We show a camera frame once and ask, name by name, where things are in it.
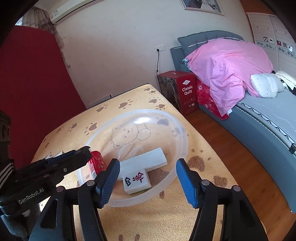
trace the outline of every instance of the transparent bowl lid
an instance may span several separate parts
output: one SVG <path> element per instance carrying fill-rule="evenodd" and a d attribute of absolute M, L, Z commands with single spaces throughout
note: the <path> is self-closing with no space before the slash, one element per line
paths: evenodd
<path fill-rule="evenodd" d="M 117 181 L 110 206 L 131 206 L 155 197 L 176 178 L 176 161 L 186 159 L 188 136 L 182 123 L 160 110 L 135 110 L 116 117 L 99 128 L 85 144 L 102 154 L 108 166 L 112 158 L 119 161 L 161 147 L 168 164 L 148 172 L 152 187 L 134 194 L 124 191 L 123 181 Z M 92 179 L 88 164 L 79 170 L 82 185 Z"/>

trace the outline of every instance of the yellow blanket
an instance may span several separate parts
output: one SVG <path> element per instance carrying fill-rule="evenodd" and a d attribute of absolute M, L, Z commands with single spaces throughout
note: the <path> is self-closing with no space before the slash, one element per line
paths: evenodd
<path fill-rule="evenodd" d="M 79 149 L 95 130 L 113 118 L 139 109 L 159 109 L 179 119 L 188 133 L 189 149 L 186 162 L 203 179 L 216 186 L 231 188 L 234 178 L 220 158 L 194 127 L 152 85 L 144 85 L 97 105 L 67 121 L 48 134 L 33 161 L 60 151 Z M 79 186 L 76 172 L 68 174 L 59 184 L 66 188 Z M 44 207 L 47 200 L 40 205 Z M 108 240 L 189 240 L 197 211 L 186 201 L 176 178 L 159 195 L 131 207 L 105 206 L 99 210 Z M 213 240 L 220 240 L 223 207 L 218 208 Z M 77 240 L 83 240 L 78 207 L 74 207 Z"/>

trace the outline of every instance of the wall socket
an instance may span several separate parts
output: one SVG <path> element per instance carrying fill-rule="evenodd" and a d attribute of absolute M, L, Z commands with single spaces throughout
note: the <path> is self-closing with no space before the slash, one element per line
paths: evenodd
<path fill-rule="evenodd" d="M 164 45 L 160 45 L 160 46 L 157 46 L 155 47 L 155 52 L 157 53 L 157 49 L 159 49 L 159 51 L 164 51 L 165 50 L 165 46 Z"/>

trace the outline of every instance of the curtain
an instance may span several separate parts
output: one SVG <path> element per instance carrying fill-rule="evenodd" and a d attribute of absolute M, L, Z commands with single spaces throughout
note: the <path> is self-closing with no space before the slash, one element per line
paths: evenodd
<path fill-rule="evenodd" d="M 55 39 L 56 39 L 57 44 L 59 46 L 59 49 L 60 49 L 60 52 L 61 52 L 61 55 L 62 55 L 65 65 L 67 67 L 71 66 L 66 63 L 64 54 L 61 51 L 61 48 L 64 47 L 63 39 L 61 38 L 61 36 L 57 32 L 53 23 L 50 21 L 50 17 L 47 12 L 45 12 L 37 7 L 32 7 L 22 17 L 22 25 L 32 27 L 32 28 L 39 28 L 39 29 L 42 29 L 42 30 L 52 33 L 55 36 Z"/>

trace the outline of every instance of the picture frame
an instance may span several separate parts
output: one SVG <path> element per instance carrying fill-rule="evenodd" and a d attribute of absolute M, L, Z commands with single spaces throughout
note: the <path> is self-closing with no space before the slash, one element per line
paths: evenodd
<path fill-rule="evenodd" d="M 184 10 L 197 10 L 223 15 L 219 0 L 180 0 Z"/>

